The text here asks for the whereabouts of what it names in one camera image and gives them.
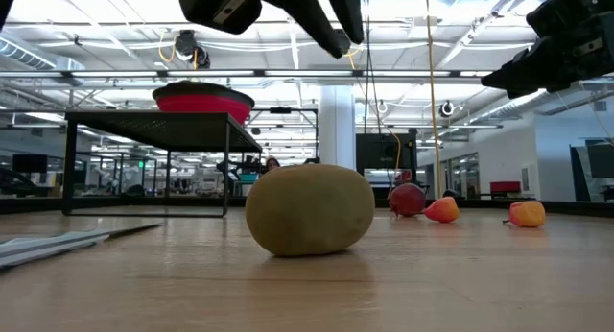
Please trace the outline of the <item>white square pillar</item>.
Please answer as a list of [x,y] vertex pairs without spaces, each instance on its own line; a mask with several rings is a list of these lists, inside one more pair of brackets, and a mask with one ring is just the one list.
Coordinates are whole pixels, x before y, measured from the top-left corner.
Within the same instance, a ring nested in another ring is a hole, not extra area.
[[325,85],[319,99],[322,164],[356,170],[356,103],[351,85]]

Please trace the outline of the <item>red collapsible colander grey rim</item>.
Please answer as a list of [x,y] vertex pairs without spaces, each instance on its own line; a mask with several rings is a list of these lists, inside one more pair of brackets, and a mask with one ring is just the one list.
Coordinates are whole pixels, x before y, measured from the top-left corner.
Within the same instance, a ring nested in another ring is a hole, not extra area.
[[249,95],[214,83],[181,81],[153,92],[163,112],[227,113],[240,125],[248,119],[255,101]]

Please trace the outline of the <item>silver ventilation duct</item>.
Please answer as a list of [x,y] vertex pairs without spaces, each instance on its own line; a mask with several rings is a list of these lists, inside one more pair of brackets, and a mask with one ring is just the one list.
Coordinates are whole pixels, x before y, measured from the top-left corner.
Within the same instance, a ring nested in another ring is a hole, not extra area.
[[79,71],[85,66],[66,56],[44,52],[8,34],[0,34],[0,56],[19,61],[34,70]]

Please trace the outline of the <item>black monitor cart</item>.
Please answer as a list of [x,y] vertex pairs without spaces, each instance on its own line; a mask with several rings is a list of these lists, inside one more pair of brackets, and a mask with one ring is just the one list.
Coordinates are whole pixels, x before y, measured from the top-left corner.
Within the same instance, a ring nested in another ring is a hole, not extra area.
[[356,151],[356,169],[368,180],[377,200],[387,198],[390,189],[402,183],[422,188],[416,179],[416,130],[358,134]]

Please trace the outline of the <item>dark desk monitor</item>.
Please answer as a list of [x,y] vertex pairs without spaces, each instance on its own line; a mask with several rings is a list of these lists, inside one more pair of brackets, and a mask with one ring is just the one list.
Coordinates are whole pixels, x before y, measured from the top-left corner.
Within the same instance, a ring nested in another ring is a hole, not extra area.
[[17,173],[46,173],[48,156],[46,154],[14,154],[12,169]]

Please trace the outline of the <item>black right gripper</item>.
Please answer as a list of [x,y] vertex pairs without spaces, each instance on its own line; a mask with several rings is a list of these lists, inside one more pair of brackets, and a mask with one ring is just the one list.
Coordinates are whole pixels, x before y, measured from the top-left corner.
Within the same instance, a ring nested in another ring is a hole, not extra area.
[[614,71],[614,0],[546,0],[526,20],[537,41],[481,78],[483,86],[516,99]]

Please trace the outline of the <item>dark wall screen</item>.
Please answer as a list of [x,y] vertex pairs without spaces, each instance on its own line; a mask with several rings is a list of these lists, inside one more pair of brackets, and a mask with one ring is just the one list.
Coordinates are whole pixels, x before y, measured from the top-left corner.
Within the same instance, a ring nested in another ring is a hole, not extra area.
[[576,201],[614,203],[614,146],[586,140],[570,147],[570,157]]

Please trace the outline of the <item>dark red plum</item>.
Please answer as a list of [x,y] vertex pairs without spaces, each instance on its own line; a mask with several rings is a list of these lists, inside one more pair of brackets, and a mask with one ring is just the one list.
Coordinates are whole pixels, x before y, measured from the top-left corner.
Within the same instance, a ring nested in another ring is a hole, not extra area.
[[420,214],[426,206],[424,191],[413,183],[403,183],[390,193],[390,210],[395,216],[411,217]]

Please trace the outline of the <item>background black station frame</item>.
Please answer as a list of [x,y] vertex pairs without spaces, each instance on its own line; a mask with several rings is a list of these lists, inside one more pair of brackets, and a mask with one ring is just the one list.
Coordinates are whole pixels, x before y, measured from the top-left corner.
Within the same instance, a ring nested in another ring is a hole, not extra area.
[[276,158],[282,166],[320,163],[316,108],[255,108],[244,127],[263,148],[264,155]]

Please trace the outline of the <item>blue-handled table knife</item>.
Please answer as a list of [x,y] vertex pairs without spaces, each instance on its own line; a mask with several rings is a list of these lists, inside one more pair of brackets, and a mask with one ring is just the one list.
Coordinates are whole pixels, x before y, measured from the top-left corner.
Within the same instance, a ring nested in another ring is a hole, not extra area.
[[161,226],[163,226],[163,223],[137,225],[114,230],[92,229],[88,231],[70,231],[58,236],[45,238],[14,238],[0,243],[0,269],[20,266],[75,249],[91,247],[109,238],[121,237]]

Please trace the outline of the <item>black perforated metal shelf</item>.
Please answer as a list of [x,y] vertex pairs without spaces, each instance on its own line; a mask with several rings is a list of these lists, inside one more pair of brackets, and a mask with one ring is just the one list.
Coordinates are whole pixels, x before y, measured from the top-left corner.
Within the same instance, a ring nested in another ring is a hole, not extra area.
[[229,156],[262,152],[262,147],[228,113],[151,110],[67,111],[61,212],[74,216],[74,174],[78,126],[100,130],[173,153],[222,153],[223,196],[220,218],[228,212]]

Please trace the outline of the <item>wooden table with black edge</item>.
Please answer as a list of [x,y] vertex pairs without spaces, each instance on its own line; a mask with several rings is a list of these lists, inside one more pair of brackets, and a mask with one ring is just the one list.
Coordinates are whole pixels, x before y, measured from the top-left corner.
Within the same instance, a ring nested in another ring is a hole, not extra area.
[[[459,200],[457,207],[474,209],[505,209],[519,200]],[[221,199],[171,197],[93,197],[74,198],[75,209],[114,207],[123,205],[222,207]],[[614,219],[614,202],[542,202],[549,214],[564,214]],[[62,198],[0,199],[0,214],[30,213],[61,210]]]

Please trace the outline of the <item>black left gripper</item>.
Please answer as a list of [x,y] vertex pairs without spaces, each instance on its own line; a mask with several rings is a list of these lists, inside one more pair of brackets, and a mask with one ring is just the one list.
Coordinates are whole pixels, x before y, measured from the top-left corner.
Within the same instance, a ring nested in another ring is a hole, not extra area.
[[[283,9],[328,54],[340,59],[350,42],[364,39],[361,0],[329,0],[345,33],[332,27],[319,0],[266,0]],[[261,0],[179,0],[184,17],[191,23],[239,35],[260,16]]]

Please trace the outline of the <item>brown kiwi fruit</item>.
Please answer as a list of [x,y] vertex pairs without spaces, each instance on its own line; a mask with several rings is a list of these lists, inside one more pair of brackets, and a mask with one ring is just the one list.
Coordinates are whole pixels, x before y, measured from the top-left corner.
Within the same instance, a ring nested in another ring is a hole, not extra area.
[[336,165],[276,168],[248,193],[251,236],[275,256],[322,255],[347,249],[369,230],[375,198],[358,172]]

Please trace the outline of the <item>small orange pepper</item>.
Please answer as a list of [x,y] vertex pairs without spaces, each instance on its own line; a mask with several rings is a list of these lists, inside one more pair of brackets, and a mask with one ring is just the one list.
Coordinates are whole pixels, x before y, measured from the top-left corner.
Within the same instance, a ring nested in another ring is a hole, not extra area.
[[454,222],[460,214],[460,209],[452,197],[438,199],[424,210],[424,215],[428,219],[443,224]]
[[540,227],[546,223],[546,210],[539,201],[514,202],[508,210],[508,218],[503,224],[520,227]]

